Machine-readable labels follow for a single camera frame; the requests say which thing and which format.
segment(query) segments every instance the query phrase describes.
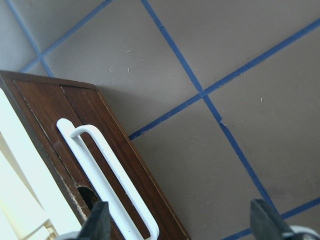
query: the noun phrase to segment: cabinet handle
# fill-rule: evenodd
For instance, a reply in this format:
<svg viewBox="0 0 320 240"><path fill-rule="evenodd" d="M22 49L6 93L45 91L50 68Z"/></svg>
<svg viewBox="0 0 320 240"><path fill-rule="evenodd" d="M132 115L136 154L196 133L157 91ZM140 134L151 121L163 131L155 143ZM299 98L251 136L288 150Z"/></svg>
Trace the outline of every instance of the cabinet handle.
<svg viewBox="0 0 320 240"><path fill-rule="evenodd" d="M159 227L154 217L150 213L145 202L142 200L126 171L121 166L119 160L99 129L93 125L82 125L75 128L72 122L65 118L59 119L56 123L56 126L101 200L109 203L110 215L112 216L124 238L126 240L143 240L141 233L138 231L125 207L122 205L112 186L101 171L86 144L80 137L80 135L84 132L88 133L92 137L93 141L104 156L106 162L122 185L127 196L131 200L136 211L142 218L150 233L150 237L147 238L147 240L158 239Z"/></svg>

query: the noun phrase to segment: drawer handle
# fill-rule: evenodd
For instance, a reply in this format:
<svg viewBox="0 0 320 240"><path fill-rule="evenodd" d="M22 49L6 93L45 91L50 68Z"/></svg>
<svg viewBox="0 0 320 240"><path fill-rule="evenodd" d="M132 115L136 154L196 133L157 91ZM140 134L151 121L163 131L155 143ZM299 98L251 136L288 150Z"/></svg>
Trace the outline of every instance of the drawer handle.
<svg viewBox="0 0 320 240"><path fill-rule="evenodd" d="M112 216L124 238L126 240L143 240L141 233L138 231L125 207L122 205L112 186L101 171L86 144L80 137L80 135L84 132L88 133L92 137L93 141L104 156L106 162L109 164L110 168L125 190L127 196L131 200L136 211L142 218L150 233L150 237L147 240L158 239L159 227L154 217L150 213L145 202L142 200L126 171L121 166L119 160L99 129L93 125L82 125L75 128L72 122L65 118L59 119L56 123L56 126L73 152L77 161L81 165L88 179L92 183L94 189L100 196L101 200L109 203L110 215Z"/></svg>

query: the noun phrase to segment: blue grout line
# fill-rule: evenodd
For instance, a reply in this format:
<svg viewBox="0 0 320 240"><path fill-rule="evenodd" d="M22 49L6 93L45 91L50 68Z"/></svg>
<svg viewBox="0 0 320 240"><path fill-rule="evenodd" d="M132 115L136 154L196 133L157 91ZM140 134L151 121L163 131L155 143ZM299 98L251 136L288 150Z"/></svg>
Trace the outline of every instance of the blue grout line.
<svg viewBox="0 0 320 240"><path fill-rule="evenodd" d="M288 45L292 44L296 40L302 38L303 36L305 36L306 34L310 33L311 31L313 31L314 29L316 29L319 26L320 26L320 18L317 19L316 21L312 22L308 26L304 27L300 31L296 32L295 34L291 35L287 39L283 40L282 42L280 42L276 46L272 47L271 49L265 51L264 53L262 53L258 57L256 57L253 60L249 61L248 63L246 63L242 67L238 68L234 72L232 72L229 75L225 76L224 78L220 79L219 81L217 81L213 85L209 86L208 88L206 88L204 90L204 93L206 95L209 94L209 93L212 93L213 91L215 91L216 89L220 88L224 84L230 82L235 77L237 77L237 76L243 74L244 72L248 71L249 69L255 67L256 65L258 65L262 61L264 61L267 58L271 57L272 55L276 54L280 50L284 49L285 47L287 47Z"/></svg>
<svg viewBox="0 0 320 240"><path fill-rule="evenodd" d="M212 103L212 101L210 100L210 98L207 95L203 97L203 100L204 100L205 104L208 106L208 108L210 109L212 115L214 116L215 120L219 124L220 128L222 129L224 135L226 136L226 138L230 142L233 150L235 151L235 153L237 154L238 158L242 162L244 168L248 172L248 174L251 177L253 183L255 184L256 188L260 192L261 196L263 197L264 200L266 200L277 211L276 206L272 202L272 200L269 197L266 189L262 185L262 183L259 180L258 176L256 175L254 169L252 168L252 166L250 165L249 161L247 160L246 156L244 155L244 153L240 149L240 147L239 147L237 141L235 140L234 136L232 135L230 130L221 123L222 117L220 116L218 110L216 109L216 107L214 106L214 104Z"/></svg>
<svg viewBox="0 0 320 240"><path fill-rule="evenodd" d="M90 21L95 15L97 15L102 9L104 9L113 0L105 0L95 9L93 9L88 15L86 15L82 20L80 20L76 25L74 25L70 30L68 30L62 37L55 41L51 46L49 46L43 53L42 57L45 57L51 53L56 47L62 44L66 39L68 39L72 34L74 34L78 29L80 29L84 24Z"/></svg>
<svg viewBox="0 0 320 240"><path fill-rule="evenodd" d="M247 229L239 231L233 235L227 236L227 237L223 238L222 240L236 240L236 239L242 238L244 236L247 236L251 233L252 233L251 229L247 228Z"/></svg>
<svg viewBox="0 0 320 240"><path fill-rule="evenodd" d="M140 135L142 135L144 132L154 128L155 126L159 125L160 123L162 123L163 121L167 120L168 118L172 117L173 115L179 113L180 111L182 111L183 109L187 108L188 106L194 104L195 102L197 102L198 100L201 99L201 96L199 94L189 98L187 101L181 103L179 106L176 106L175 108L173 108L172 110L168 111L166 114L158 117L156 120L152 121L151 123L149 123L148 125L144 126L143 128L139 129L138 131L132 133L129 138L130 140L133 140L137 137L139 137Z"/></svg>
<svg viewBox="0 0 320 240"><path fill-rule="evenodd" d="M298 214L300 214L306 210L309 210L315 206L318 206L318 205L320 205L320 197L281 214L281 217L285 220L285 219L291 218L295 215L298 215ZM244 236L247 236L251 233L252 233L251 229L247 228L247 229L239 231L233 235L230 235L226 238L223 238L222 240L236 240L236 239L242 238Z"/></svg>
<svg viewBox="0 0 320 240"><path fill-rule="evenodd" d="M158 18L155 11L152 9L151 5L148 3L148 0L141 0L141 2L143 4L144 8L146 9L146 11L149 13L151 18L153 19L153 21L154 21L155 25L157 26L157 28L159 29L159 31L162 33L162 36L165 38L165 40L167 41L167 43L171 47L175 56L180 61L182 67L184 68L186 74L189 76L189 78L190 78L191 82L193 83L193 85L195 86L195 88L198 90L200 96L203 97L204 91L203 91L201 84L199 83L197 77L195 76L191 67L187 63L185 57L182 55L181 51L177 47L176 43L174 42L174 40L171 38L171 36L167 32L166 28L161 23L160 19Z"/></svg>
<svg viewBox="0 0 320 240"><path fill-rule="evenodd" d="M37 64L37 62L41 62L46 73L50 76L50 77L54 77L53 72L51 71L51 69L49 68L49 66L47 65L46 61L43 59L43 57L41 56L41 53L37 47L37 44L35 43L34 39L32 38L30 32L28 31L26 25L24 24L24 22L22 21L22 19L20 18L18 12L16 11L14 5L12 4L12 2L10 0L5 0L6 4L8 5L9 9L11 10L11 12L13 13L15 19L17 20L18 24L20 25L24 35L26 36L26 38L29 40L33 50L35 51L35 54L37 55L37 60L33 60L31 62L31 64L29 64L28 66L24 67L22 71L28 71L29 69L31 69L35 64Z"/></svg>

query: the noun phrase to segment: gray floor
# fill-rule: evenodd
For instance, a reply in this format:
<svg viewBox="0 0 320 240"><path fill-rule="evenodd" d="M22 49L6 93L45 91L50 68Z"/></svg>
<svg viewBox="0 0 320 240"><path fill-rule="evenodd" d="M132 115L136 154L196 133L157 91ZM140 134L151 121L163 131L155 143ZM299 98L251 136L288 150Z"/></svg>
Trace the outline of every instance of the gray floor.
<svg viewBox="0 0 320 240"><path fill-rule="evenodd" d="M0 0L0 69L93 83L193 240L252 198L320 231L320 1Z"/></svg>

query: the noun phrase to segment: brown wooden drawer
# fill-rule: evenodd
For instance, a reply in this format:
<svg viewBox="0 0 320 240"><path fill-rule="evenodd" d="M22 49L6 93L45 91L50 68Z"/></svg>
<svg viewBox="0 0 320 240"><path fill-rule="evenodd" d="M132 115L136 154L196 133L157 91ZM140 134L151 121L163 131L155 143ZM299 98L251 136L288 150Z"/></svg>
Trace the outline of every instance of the brown wooden drawer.
<svg viewBox="0 0 320 240"><path fill-rule="evenodd" d="M99 197L56 127L60 118L70 120L75 127L92 124L102 132L155 218L160 230L159 240L189 239L147 166L94 85L0 71L0 87L81 223ZM81 137L142 236L147 238L146 226L95 143L86 133ZM111 239L123 239L114 223L111 224Z"/></svg>

